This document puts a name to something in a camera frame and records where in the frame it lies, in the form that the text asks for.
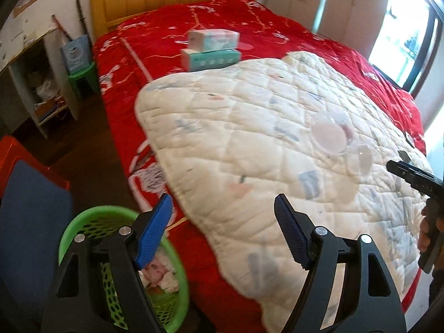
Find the person's right hand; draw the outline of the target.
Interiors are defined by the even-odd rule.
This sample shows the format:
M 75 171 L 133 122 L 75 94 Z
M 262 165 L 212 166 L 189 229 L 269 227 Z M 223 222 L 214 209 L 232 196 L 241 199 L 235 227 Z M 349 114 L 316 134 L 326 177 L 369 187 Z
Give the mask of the person's right hand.
M 418 249 L 421 253 L 424 253 L 430 245 L 430 224 L 427 221 L 427 208 L 422 209 L 422 216 L 424 217 L 420 224 L 420 234 L 418 239 Z M 443 218 L 438 217 L 436 221 L 436 227 L 440 232 L 443 232 L 444 224 Z

